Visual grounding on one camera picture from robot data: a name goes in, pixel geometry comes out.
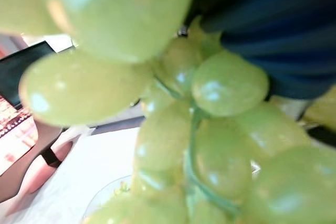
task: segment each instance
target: clear plate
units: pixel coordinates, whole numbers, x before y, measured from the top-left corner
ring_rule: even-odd
[[[121,187],[122,183],[126,183],[127,187],[130,188],[131,178],[131,175],[119,178],[102,188],[90,201],[81,223],[84,223],[87,217],[91,216],[95,211],[101,208],[101,206],[105,205],[105,203],[114,195],[115,190],[118,190]]]

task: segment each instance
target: green grape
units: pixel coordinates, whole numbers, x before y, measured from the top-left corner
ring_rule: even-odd
[[[190,0],[46,0],[46,3],[54,20],[92,56],[137,63],[164,49],[182,24]]]
[[[112,197],[102,208],[87,217],[83,224],[122,224],[134,212],[134,209],[141,207],[142,204],[143,200],[131,194]]]
[[[336,86],[317,99],[306,111],[303,119],[320,123],[336,131]]]
[[[256,66],[237,55],[221,52],[196,71],[192,93],[197,105],[214,116],[252,109],[266,96],[268,79]]]
[[[267,102],[235,116],[234,120],[248,135],[246,145],[249,153],[260,165],[284,150],[310,144],[302,127]]]
[[[254,180],[245,213],[255,223],[336,223],[336,152],[299,146],[275,156]]]
[[[194,73],[202,63],[199,49],[186,38],[175,38],[159,61],[167,76],[165,84],[181,94],[190,94]]]
[[[194,172],[220,196],[241,200],[252,180],[245,135],[229,119],[211,119],[197,130],[193,153]]]
[[[230,223],[225,213],[207,200],[201,200],[195,205],[190,224],[227,224]]]
[[[61,126],[91,124],[127,108],[151,78],[146,65],[107,64],[76,50],[31,65],[19,94],[41,121]]]
[[[190,127],[191,116],[185,101],[176,101],[163,110],[155,111],[138,133],[135,166],[152,171],[181,166]]]
[[[42,0],[0,0],[0,3],[0,31],[32,35],[60,33]]]
[[[179,188],[157,193],[152,198],[112,198],[85,224],[186,224],[184,194]]]
[[[158,191],[167,189],[184,180],[182,167],[153,172],[135,169],[132,175],[131,192],[139,196],[152,196]]]
[[[196,17],[188,30],[188,38],[195,45],[200,47],[203,59],[224,50],[219,42],[220,34],[206,34],[200,28],[201,16]]]
[[[141,96],[141,108],[145,116],[149,116],[154,111],[167,107],[173,101],[174,99],[163,91],[156,81],[153,81]]]

